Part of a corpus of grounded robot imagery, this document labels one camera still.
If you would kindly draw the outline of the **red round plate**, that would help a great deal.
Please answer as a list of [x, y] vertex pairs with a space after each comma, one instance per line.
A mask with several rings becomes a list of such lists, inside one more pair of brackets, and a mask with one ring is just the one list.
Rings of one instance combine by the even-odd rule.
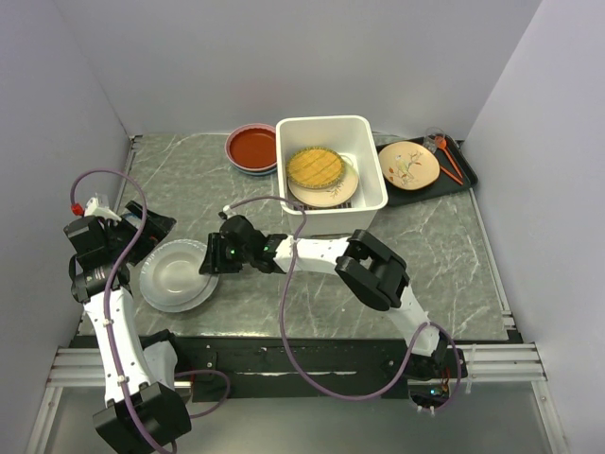
[[241, 126], [228, 136], [225, 153], [231, 164], [245, 174], [269, 174], [277, 166], [275, 128], [261, 123]]

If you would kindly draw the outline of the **cream floral plate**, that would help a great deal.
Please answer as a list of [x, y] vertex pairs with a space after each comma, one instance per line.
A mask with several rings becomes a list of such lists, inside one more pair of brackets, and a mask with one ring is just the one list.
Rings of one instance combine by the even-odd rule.
[[357, 171], [350, 165], [345, 166], [343, 176], [334, 184], [325, 188], [305, 188], [287, 181], [289, 191], [295, 199], [314, 208], [331, 208], [351, 199], [358, 188]]

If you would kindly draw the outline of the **round bamboo mat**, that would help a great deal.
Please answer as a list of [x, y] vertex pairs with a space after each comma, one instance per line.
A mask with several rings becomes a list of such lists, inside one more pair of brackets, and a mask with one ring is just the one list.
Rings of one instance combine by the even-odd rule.
[[296, 151], [286, 163], [287, 177], [295, 184], [322, 189], [335, 184], [345, 172], [342, 157], [330, 148], [309, 147]]

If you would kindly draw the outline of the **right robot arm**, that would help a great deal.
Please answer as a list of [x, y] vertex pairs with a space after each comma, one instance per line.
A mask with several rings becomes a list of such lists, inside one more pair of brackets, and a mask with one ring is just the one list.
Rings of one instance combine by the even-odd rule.
[[208, 235], [199, 273], [238, 273], [246, 265], [267, 274], [338, 276], [358, 301], [395, 324], [410, 354], [407, 376], [427, 380], [446, 369], [447, 340], [414, 295], [405, 260], [368, 231], [357, 229], [336, 239], [266, 236], [243, 216], [227, 218], [218, 232]]

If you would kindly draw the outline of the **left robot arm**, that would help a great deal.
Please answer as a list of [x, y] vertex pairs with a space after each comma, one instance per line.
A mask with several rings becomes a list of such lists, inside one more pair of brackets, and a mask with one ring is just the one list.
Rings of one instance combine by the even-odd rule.
[[191, 429], [174, 387], [188, 357], [168, 331], [140, 340], [129, 267], [147, 258], [176, 221], [145, 212], [135, 201], [119, 216], [100, 195], [73, 210], [77, 218], [63, 230], [75, 250], [68, 265], [71, 293], [93, 325], [105, 380], [95, 430], [117, 453], [173, 453]]

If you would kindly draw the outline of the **white plastic bin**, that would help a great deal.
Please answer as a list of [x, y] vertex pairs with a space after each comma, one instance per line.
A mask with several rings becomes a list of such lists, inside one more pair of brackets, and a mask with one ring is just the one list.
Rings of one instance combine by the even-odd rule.
[[296, 200], [287, 186], [286, 162], [302, 148], [329, 148], [345, 158], [359, 177], [358, 187], [349, 204], [339, 208], [300, 211], [287, 203], [282, 211], [291, 231], [301, 226], [301, 236], [350, 234], [356, 229], [367, 230], [379, 210], [388, 201], [386, 184], [368, 120], [359, 115], [292, 117], [276, 125], [276, 157], [279, 195]]

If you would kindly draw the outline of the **beige bird pattern plate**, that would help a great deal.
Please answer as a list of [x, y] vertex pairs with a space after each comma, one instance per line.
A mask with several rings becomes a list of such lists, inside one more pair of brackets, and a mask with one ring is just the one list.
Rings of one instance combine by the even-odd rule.
[[378, 160], [387, 182], [406, 191], [431, 185], [441, 173], [437, 158], [427, 148], [409, 141], [386, 145], [378, 152]]

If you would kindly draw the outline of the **orange plastic fork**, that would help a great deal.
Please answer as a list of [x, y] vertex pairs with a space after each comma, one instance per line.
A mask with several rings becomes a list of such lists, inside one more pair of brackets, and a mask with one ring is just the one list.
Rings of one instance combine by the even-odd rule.
[[461, 178], [459, 178], [458, 176], [454, 175], [452, 172], [450, 172], [447, 168], [440, 166], [440, 170], [441, 173], [445, 174], [448, 178], [450, 178], [452, 181], [456, 182], [459, 185], [464, 185], [464, 182]]

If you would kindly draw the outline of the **clear plastic cup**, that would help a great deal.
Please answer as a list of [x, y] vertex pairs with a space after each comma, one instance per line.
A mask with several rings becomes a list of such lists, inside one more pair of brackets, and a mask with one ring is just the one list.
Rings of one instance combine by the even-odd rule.
[[438, 149], [447, 146], [445, 133], [440, 128], [430, 127], [425, 131], [423, 146], [435, 154]]

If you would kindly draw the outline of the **black tray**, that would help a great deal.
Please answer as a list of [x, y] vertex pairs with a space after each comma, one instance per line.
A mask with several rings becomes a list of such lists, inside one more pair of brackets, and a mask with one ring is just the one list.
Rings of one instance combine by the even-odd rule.
[[[478, 177], [466, 159], [462, 156], [458, 143], [448, 135], [445, 135], [445, 137], [447, 147], [463, 174], [462, 180], [464, 185], [459, 185], [448, 178], [445, 174], [440, 173], [439, 178], [431, 185], [420, 190], [406, 191], [389, 184], [384, 177], [388, 193], [388, 206], [405, 206], [420, 201], [429, 201], [446, 195], [453, 195], [468, 190], [478, 183]], [[450, 162], [441, 150], [438, 151], [436, 158], [441, 166], [447, 168], [454, 175], [458, 176], [457, 172], [453, 169]]]

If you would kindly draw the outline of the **orange plastic spoon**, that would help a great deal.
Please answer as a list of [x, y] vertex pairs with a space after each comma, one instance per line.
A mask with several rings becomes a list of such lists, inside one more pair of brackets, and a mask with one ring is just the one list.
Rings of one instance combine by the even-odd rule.
[[435, 141], [436, 147], [444, 153], [444, 155], [450, 162], [451, 166], [457, 172], [459, 178], [462, 180], [463, 174], [462, 174], [460, 168], [458, 167], [457, 162], [454, 160], [453, 155], [451, 154], [451, 152], [449, 151], [449, 149], [447, 147], [447, 141], [446, 141], [445, 137], [443, 135], [436, 135], [434, 138], [434, 141]]

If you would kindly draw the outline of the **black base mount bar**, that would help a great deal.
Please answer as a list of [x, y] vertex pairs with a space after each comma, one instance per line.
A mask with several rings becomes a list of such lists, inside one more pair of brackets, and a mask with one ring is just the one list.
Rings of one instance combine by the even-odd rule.
[[345, 395], [376, 392], [402, 373], [384, 396], [406, 399], [410, 380], [445, 380], [468, 375], [462, 350], [441, 342], [431, 357], [406, 355], [403, 340], [176, 337], [177, 369], [191, 383], [196, 402], [232, 398], [315, 397], [301, 376]]

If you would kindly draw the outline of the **aluminium rail frame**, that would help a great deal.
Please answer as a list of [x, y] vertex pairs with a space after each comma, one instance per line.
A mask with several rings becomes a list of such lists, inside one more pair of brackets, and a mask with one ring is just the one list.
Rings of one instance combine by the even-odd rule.
[[[533, 344], [461, 345], [467, 380], [476, 383], [545, 381], [546, 373]], [[61, 348], [55, 355], [45, 386], [102, 388], [105, 374], [96, 348]]]

